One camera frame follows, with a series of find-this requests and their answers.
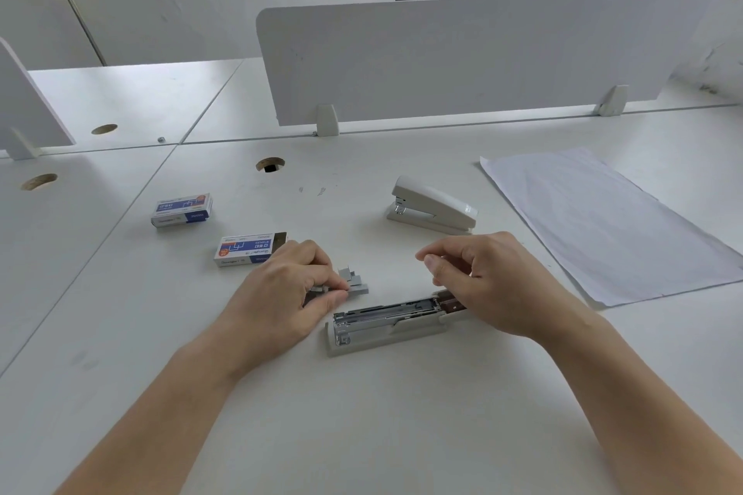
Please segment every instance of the staple box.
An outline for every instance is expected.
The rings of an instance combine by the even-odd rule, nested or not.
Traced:
[[[224,237],[214,262],[217,266],[264,263],[284,243],[286,232]]]
[[[154,209],[150,221],[155,227],[203,222],[212,212],[212,195],[197,194],[174,200],[162,200]]]

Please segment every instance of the hand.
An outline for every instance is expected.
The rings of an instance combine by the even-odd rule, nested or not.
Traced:
[[[303,308],[307,291],[315,285],[332,291]],[[287,241],[247,275],[197,340],[202,349],[207,341],[220,369],[239,379],[307,337],[347,297],[348,282],[333,272],[328,255],[314,241]]]
[[[595,316],[510,233],[445,237],[415,258],[426,264],[434,285],[512,335],[543,343]]]

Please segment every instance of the open stapler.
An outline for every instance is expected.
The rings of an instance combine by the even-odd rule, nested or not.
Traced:
[[[401,176],[392,190],[395,201],[387,208],[387,219],[441,231],[449,235],[470,235],[477,209],[461,200]]]
[[[466,317],[467,309],[446,290],[421,300],[336,313],[325,325],[329,355],[436,335]]]

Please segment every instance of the left hand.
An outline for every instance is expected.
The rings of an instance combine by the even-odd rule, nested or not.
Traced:
[[[327,285],[331,291],[302,307],[315,285]],[[197,340],[208,341],[207,349],[221,370],[239,379],[307,337],[347,297],[348,282],[333,271],[328,255],[314,241],[287,241],[247,275]]]

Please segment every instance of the forearm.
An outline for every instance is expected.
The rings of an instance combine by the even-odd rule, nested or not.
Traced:
[[[603,317],[582,314],[544,348],[580,403],[625,493],[743,492],[743,463]]]
[[[57,495],[180,493],[234,387],[210,358],[200,338],[176,352]]]

